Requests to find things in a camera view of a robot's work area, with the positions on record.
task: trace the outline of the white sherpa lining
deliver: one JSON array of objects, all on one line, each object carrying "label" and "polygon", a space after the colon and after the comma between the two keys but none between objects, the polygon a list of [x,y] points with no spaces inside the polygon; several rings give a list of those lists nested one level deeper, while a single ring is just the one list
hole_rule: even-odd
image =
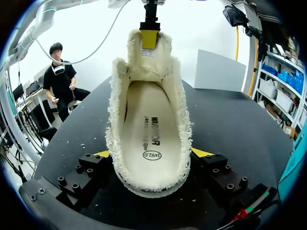
[{"label": "white sherpa lining", "polygon": [[[126,183],[135,189],[160,192],[184,182],[188,176],[192,130],[185,91],[180,76],[180,63],[170,55],[171,38],[161,32],[159,33],[159,48],[157,49],[159,53],[154,53],[154,58],[151,59],[140,57],[139,52],[134,52],[136,49],[140,50],[142,45],[140,41],[140,31],[132,31],[127,45],[128,63],[122,58],[117,58],[113,62],[110,82],[112,91],[109,99],[110,107],[108,108],[111,127],[108,127],[106,131],[106,144],[113,158],[115,171],[120,174]],[[126,111],[126,94],[131,81],[155,81],[159,83],[170,100],[176,118],[181,142],[177,177],[168,184],[160,184],[159,187],[144,187],[131,177],[124,164],[120,136]]]}]

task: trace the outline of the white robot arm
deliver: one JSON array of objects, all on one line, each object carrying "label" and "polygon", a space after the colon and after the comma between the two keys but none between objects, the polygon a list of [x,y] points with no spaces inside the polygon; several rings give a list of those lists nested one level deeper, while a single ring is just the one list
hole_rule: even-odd
[{"label": "white robot arm", "polygon": [[[29,9],[28,15],[31,15],[33,18],[27,18],[24,21],[25,24],[28,24],[35,18],[35,24],[30,28],[24,38],[15,46],[10,45],[8,51],[8,58],[5,60],[5,69],[9,66],[15,64],[18,61],[21,61],[28,52],[29,47],[32,45],[35,39],[37,39],[42,33],[47,31],[53,25],[53,17],[56,11],[67,9],[70,7],[78,6],[81,4],[91,3],[97,0],[40,0],[37,1],[34,6]],[[23,22],[19,26],[22,29],[25,29]],[[24,31],[18,31],[19,36],[23,34]]]}]

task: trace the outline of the shoe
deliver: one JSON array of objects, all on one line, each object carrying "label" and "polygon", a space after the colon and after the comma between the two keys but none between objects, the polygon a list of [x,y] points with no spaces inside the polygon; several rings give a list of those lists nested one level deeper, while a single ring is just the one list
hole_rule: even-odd
[{"label": "shoe", "polygon": [[142,48],[141,32],[128,40],[128,63],[113,62],[106,144],[118,178],[147,198],[167,196],[190,169],[191,123],[180,63],[171,38],[158,34],[155,50]]}]

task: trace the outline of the shoe insole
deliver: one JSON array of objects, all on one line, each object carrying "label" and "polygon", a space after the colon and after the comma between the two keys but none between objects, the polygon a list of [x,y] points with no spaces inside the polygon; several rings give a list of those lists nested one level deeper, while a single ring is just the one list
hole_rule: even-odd
[{"label": "shoe insole", "polygon": [[176,180],[178,128],[167,95],[155,83],[130,85],[121,144],[125,167],[137,184],[155,189]]}]

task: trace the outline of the black t-shirt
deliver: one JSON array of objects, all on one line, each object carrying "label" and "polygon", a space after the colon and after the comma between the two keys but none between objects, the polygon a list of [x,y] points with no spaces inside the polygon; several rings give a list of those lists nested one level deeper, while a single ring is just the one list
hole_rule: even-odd
[{"label": "black t-shirt", "polygon": [[76,75],[77,72],[72,67],[72,65],[65,65],[64,72],[55,75],[55,73],[52,70],[52,67],[50,66],[44,74],[43,88],[45,90],[50,90],[50,87],[52,87],[54,96],[59,98],[61,95],[65,95],[71,92],[69,85],[71,84],[71,79]]}]

